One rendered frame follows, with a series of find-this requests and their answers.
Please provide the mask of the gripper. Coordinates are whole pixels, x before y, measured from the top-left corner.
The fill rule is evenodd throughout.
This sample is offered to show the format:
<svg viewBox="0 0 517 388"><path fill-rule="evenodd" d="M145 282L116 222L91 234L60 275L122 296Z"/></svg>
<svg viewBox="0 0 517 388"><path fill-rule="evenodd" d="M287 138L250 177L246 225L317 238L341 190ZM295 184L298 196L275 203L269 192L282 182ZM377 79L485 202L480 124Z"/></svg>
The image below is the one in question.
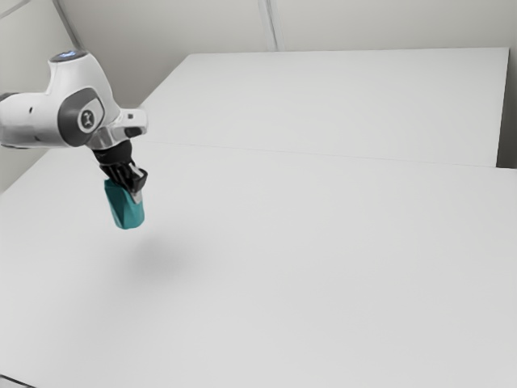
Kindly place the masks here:
<svg viewBox="0 0 517 388"><path fill-rule="evenodd" d="M148 173L132 160L130 140L122 141L108 149L93 150L93 154L102 172L110 179L124 179L124 189L135 204L140 204Z"/></svg>

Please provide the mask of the teal faceted mug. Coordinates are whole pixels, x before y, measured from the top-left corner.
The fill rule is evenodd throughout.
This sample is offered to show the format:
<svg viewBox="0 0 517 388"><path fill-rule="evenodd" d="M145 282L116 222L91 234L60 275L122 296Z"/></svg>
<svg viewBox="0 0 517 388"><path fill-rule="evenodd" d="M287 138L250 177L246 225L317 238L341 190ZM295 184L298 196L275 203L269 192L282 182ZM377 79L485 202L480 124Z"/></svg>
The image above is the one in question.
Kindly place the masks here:
<svg viewBox="0 0 517 388"><path fill-rule="evenodd" d="M130 230L142 225L145 210L141 192L128 192L111 179L104 181L104 191L117 227Z"/></svg>

